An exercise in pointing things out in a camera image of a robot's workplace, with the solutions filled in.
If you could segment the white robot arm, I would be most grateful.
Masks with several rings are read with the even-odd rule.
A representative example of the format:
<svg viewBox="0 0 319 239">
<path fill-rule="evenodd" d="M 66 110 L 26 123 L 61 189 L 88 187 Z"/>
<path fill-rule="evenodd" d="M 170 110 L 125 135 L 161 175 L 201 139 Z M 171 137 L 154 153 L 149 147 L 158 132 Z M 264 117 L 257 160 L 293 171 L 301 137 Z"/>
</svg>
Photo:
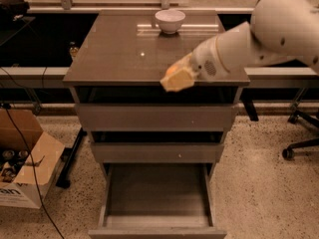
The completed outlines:
<svg viewBox="0 0 319 239">
<path fill-rule="evenodd" d="M 319 14 L 306 0 L 260 0 L 244 22 L 217 34 L 176 61 L 160 80 L 168 92 L 196 80 L 226 80 L 246 67 L 297 60 L 319 71 Z"/>
</svg>

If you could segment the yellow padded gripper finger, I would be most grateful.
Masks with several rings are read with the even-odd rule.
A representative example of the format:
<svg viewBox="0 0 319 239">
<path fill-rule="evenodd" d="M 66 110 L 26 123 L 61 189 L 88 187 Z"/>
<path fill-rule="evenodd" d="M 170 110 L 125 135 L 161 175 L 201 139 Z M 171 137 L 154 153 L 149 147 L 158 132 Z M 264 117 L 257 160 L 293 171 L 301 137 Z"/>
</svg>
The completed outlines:
<svg viewBox="0 0 319 239">
<path fill-rule="evenodd" d="M 167 92 L 179 92 L 194 85 L 195 74 L 189 68 L 182 68 L 160 80 L 160 84 Z"/>
<path fill-rule="evenodd" d="M 190 68 L 190 58 L 191 58 L 191 53 L 188 53 L 187 55 L 185 55 L 184 57 L 182 57 L 181 59 L 179 59 L 172 65 L 177 65 L 179 66 L 180 69 Z"/>
</svg>

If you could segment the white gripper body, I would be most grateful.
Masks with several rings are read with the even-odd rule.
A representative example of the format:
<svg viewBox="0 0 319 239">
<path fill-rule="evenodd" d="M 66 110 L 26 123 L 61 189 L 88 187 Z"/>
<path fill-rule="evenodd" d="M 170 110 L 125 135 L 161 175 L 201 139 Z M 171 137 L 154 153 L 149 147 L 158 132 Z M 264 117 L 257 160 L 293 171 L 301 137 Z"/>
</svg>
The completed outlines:
<svg viewBox="0 0 319 239">
<path fill-rule="evenodd" d="M 216 48 L 216 37 L 212 37 L 200 43 L 190 57 L 192 70 L 200 79 L 214 82 L 226 79 L 229 71 L 222 65 Z"/>
</svg>

